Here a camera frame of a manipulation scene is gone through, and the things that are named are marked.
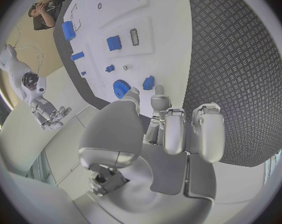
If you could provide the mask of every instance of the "man's hand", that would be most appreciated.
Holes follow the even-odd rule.
[[[49,2],[50,2],[51,0],[42,0],[42,1],[40,1],[37,5],[36,5],[36,7],[37,6],[39,6],[39,5],[46,5],[46,4],[48,4]]]
[[[46,6],[46,4],[40,4],[40,5],[36,6],[36,10],[37,10],[40,14],[43,14],[43,13],[45,13],[45,6]]]

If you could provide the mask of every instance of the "man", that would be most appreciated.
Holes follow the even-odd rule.
[[[63,1],[64,0],[42,0],[39,3],[33,4],[28,15],[29,17],[37,17],[41,15],[42,24],[48,27],[54,27]]]

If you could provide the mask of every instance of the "dark hair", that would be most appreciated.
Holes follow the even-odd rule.
[[[34,4],[32,5],[32,7],[29,9],[29,12],[28,12],[28,16],[29,16],[29,17],[32,17],[31,12],[32,12],[33,9],[36,9],[36,3],[34,3]]]

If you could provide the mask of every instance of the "gray padded wall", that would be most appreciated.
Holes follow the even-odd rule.
[[[54,39],[62,62],[78,92],[98,109],[108,102],[96,98],[70,60],[64,39],[66,0]],[[188,131],[194,108],[217,102],[226,125],[221,162],[253,167],[282,147],[282,61],[270,35],[242,0],[190,0],[192,55],[184,101]],[[141,116],[145,130],[149,118]]]

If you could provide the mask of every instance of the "humanoid robot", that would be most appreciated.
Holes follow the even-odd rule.
[[[19,61],[11,45],[7,45],[0,54],[0,68],[8,73],[12,89],[22,101],[28,103],[43,130],[63,126],[61,119],[69,114],[71,108],[60,107],[56,110],[51,102],[43,98],[46,78],[39,77],[27,64]]]
[[[203,104],[193,111],[187,144],[185,111],[172,108],[163,86],[157,85],[151,97],[146,135],[139,103],[139,91],[132,88],[86,127],[79,158],[92,171],[92,201],[84,209],[104,209],[102,223],[114,223],[110,217],[115,223],[203,223],[216,194],[212,163],[224,152],[220,107]]]

